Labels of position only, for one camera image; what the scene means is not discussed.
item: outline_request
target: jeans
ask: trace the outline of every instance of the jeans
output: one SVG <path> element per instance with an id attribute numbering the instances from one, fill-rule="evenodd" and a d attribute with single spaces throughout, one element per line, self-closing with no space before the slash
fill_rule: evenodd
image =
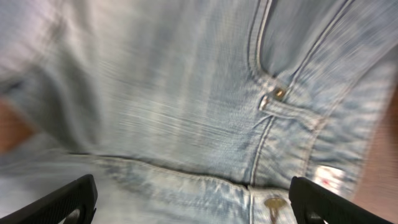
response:
<path id="1" fill-rule="evenodd" d="M 98 186 L 93 223 L 270 223 L 264 202 L 288 202 L 291 178 L 320 166 L 344 172 L 338 193 L 351 198 L 396 83 L 397 9 L 37 2 L 24 11 L 29 30 L 18 28 L 37 35 L 0 66 L 12 71 L 4 96 L 43 133 L 3 156 L 0 212 L 86 173 Z M 295 223 L 290 205 L 277 223 Z"/>

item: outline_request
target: denim fabric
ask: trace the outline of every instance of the denim fabric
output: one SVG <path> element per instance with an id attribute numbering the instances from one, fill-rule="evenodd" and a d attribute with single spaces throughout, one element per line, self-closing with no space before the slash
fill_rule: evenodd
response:
<path id="1" fill-rule="evenodd" d="M 312 179 L 317 166 L 345 171 L 341 195 L 353 196 L 396 83 L 395 1 L 34 9 L 53 15 L 40 17 L 46 51 L 29 69 L 10 68 L 18 85 L 4 91 L 61 148 L 2 170 L 8 200 L 93 173 L 102 200 L 95 223 L 270 223 L 264 201 L 287 200 L 291 178 Z M 51 187 L 23 187 L 35 178 Z M 289 206 L 277 222 L 295 222 Z"/>

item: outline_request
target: white tag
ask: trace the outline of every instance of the white tag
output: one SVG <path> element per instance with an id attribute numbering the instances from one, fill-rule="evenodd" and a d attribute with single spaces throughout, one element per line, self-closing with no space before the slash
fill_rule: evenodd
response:
<path id="1" fill-rule="evenodd" d="M 340 194 L 345 172 L 328 166 L 318 166 L 313 178 L 314 183 L 335 194 Z"/>

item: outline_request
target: seam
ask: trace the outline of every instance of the seam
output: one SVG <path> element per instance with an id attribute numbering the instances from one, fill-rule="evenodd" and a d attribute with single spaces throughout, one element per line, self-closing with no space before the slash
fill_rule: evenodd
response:
<path id="1" fill-rule="evenodd" d="M 256 177 L 256 171 L 257 171 L 257 168 L 258 168 L 260 153 L 261 153 L 262 147 L 264 145 L 264 142 L 267 139 L 269 131 L 270 131 L 270 129 L 271 129 L 273 123 L 274 123 L 274 120 L 275 120 L 275 116 L 273 116 L 271 118 L 271 120 L 268 122 L 267 127 L 265 128 L 265 130 L 264 130 L 264 132 L 263 132 L 263 134 L 261 136 L 259 147 L 257 148 L 257 151 L 256 151 L 256 156 L 254 158 L 252 171 L 251 171 L 251 176 L 250 176 L 250 184 L 253 185 L 253 186 L 255 186 L 255 177 Z"/>
<path id="2" fill-rule="evenodd" d="M 334 110 L 336 110 L 337 106 L 344 100 L 344 98 L 346 97 L 346 95 L 355 87 L 355 85 L 360 81 L 360 79 L 370 70 L 373 68 L 374 64 L 376 64 L 380 59 L 383 58 L 383 56 L 385 56 L 385 54 L 388 54 L 388 52 L 393 49 L 394 47 L 398 46 L 398 41 L 395 42 L 395 44 L 392 44 L 392 47 L 388 48 L 386 51 L 384 51 L 385 53 L 380 54 L 377 58 L 375 58 L 375 62 L 373 64 L 370 64 L 370 66 L 368 66 L 367 68 L 365 68 L 363 70 L 363 72 L 361 72 L 361 75 L 358 75 L 358 77 L 356 79 L 354 79 L 344 90 L 341 91 L 340 96 L 337 98 L 337 100 L 334 102 L 333 106 L 330 108 L 330 110 L 326 113 L 325 117 L 327 119 L 324 120 L 324 122 L 322 122 L 319 126 L 318 129 L 314 132 L 314 135 L 312 137 L 312 139 L 309 141 L 309 145 L 308 148 L 309 150 L 307 150 L 307 156 L 305 157 L 305 162 L 303 165 L 303 174 L 302 176 L 305 177 L 305 174 L 307 173 L 307 169 L 308 169 L 308 164 L 310 162 L 310 157 L 312 154 L 312 151 L 314 150 L 313 145 L 315 144 L 315 141 L 317 140 L 321 130 L 328 124 L 327 120 L 329 119 L 329 117 L 331 116 L 331 114 L 334 112 Z M 363 167 L 363 159 L 360 160 L 360 164 L 358 164 L 359 166 Z M 358 189 L 358 180 L 356 181 L 356 190 Z"/>
<path id="3" fill-rule="evenodd" d="M 125 157 L 120 157 L 120 156 L 107 156 L 107 155 L 102 155 L 102 156 L 98 156 L 98 155 L 92 155 L 92 154 L 69 154 L 70 156 L 75 156 L 75 157 L 89 157 L 90 159 L 109 159 L 112 160 L 112 162 L 115 161 L 119 161 L 119 162 L 131 162 L 134 165 L 137 165 L 139 167 L 144 167 L 147 168 L 149 170 L 155 170 L 155 171 L 159 171 L 159 172 L 163 172 L 169 175 L 174 175 L 177 177 L 183 177 L 183 178 L 187 178 L 187 179 L 192 179 L 192 180 L 211 180 L 211 181 L 215 181 L 218 184 L 222 184 L 222 185 L 227 185 L 229 187 L 231 187 L 232 189 L 235 190 L 241 190 L 244 192 L 244 194 L 248 195 L 249 192 L 247 190 L 247 188 L 245 188 L 242 185 L 239 184 L 234 184 L 228 180 L 225 179 L 221 179 L 219 177 L 213 177 L 210 175 L 199 175 L 199 174 L 189 174 L 189 173 L 184 173 L 184 172 L 179 172 L 179 171 L 175 171 L 172 169 L 167 169 L 167 168 L 163 168 L 163 167 L 158 167 L 137 159 L 131 159 L 131 158 L 125 158 Z M 106 165 L 106 164 L 101 164 L 101 162 L 95 162 L 93 161 L 93 163 L 97 164 L 98 166 L 101 165 Z"/>
<path id="4" fill-rule="evenodd" d="M 257 48 L 258 43 L 261 42 L 260 33 L 264 32 L 269 10 L 271 8 L 272 0 L 258 0 L 256 11 L 254 12 L 254 17 L 252 19 L 252 24 L 249 29 L 249 40 L 247 41 L 247 66 L 249 69 L 251 80 L 261 88 L 267 88 L 272 91 L 275 84 L 279 82 L 267 74 L 264 70 L 257 67 Z M 262 78 L 259 73 L 262 73 L 267 78 Z"/>
<path id="5" fill-rule="evenodd" d="M 273 100 L 272 98 L 269 100 L 268 105 L 263 112 L 279 118 L 295 119 L 310 131 L 316 129 L 319 123 L 323 120 L 323 117 L 316 113 L 303 108 L 287 105 Z"/>
<path id="6" fill-rule="evenodd" d="M 184 207 L 194 207 L 194 208 L 200 208 L 203 210 L 208 210 L 211 209 L 213 212 L 217 211 L 219 209 L 222 209 L 218 206 L 217 203 L 209 203 L 212 199 L 214 198 L 211 197 L 202 197 L 202 198 L 195 198 L 195 200 L 192 200 L 191 196 L 189 195 L 182 195 L 179 193 L 176 194 L 170 194 L 170 192 L 167 192 L 167 194 L 154 194 L 153 190 L 150 188 L 145 187 L 145 185 L 141 185 L 138 188 L 132 188 L 131 185 L 129 185 L 127 182 L 123 182 L 117 179 L 114 179 L 116 181 L 116 185 L 124 190 L 127 190 L 128 192 L 135 192 L 139 193 L 140 195 L 143 195 L 147 198 L 154 198 L 156 200 L 161 200 L 167 204 L 173 204 L 173 205 L 178 205 L 178 206 L 184 206 Z M 228 197 L 223 197 L 222 200 L 230 203 L 233 207 L 232 210 L 234 209 L 242 209 L 242 205 L 239 202 L 236 202 L 234 200 L 229 200 L 230 198 Z"/>
<path id="7" fill-rule="evenodd" d="M 267 196 L 271 196 L 271 197 L 285 197 L 285 198 L 289 198 L 289 191 L 282 189 L 282 188 L 277 188 L 277 187 L 267 187 L 266 191 L 264 191 L 264 189 L 261 188 L 250 188 L 250 193 L 254 195 L 258 195 L 260 197 L 267 197 Z"/>
<path id="8" fill-rule="evenodd" d="M 250 193 L 250 208 L 249 208 L 249 224 L 254 223 L 254 197 L 253 194 Z"/>
<path id="9" fill-rule="evenodd" d="M 351 5 L 351 3 L 354 0 L 346 0 L 338 10 L 338 12 L 333 16 L 332 20 L 329 22 L 325 30 L 322 31 L 322 33 L 319 35 L 318 39 L 315 41 L 315 43 L 312 45 L 311 49 L 308 51 L 307 55 L 305 56 L 303 62 L 298 66 L 296 71 L 294 71 L 294 76 L 292 79 L 292 82 L 289 85 L 289 88 L 287 90 L 286 95 L 288 95 L 292 90 L 295 88 L 295 84 L 297 80 L 299 79 L 300 72 L 305 68 L 305 66 L 308 65 L 312 55 L 318 50 L 319 46 L 322 44 L 322 42 L 326 39 L 326 37 L 329 35 L 331 30 L 334 28 L 334 26 L 337 24 L 337 22 L 344 16 L 346 9 Z"/>

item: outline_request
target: jeans button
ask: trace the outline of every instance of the jeans button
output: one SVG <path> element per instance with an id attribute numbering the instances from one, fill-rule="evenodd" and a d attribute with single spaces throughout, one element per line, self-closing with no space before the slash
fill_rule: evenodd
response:
<path id="1" fill-rule="evenodd" d="M 269 209 L 271 223 L 276 223 L 279 215 L 279 210 L 283 208 L 287 202 L 280 197 L 269 198 L 264 202 L 264 205 Z"/>
<path id="2" fill-rule="evenodd" d="M 274 98 L 276 100 L 282 100 L 283 97 L 285 96 L 285 94 L 286 94 L 286 91 L 283 90 L 282 88 L 277 87 L 274 90 Z"/>

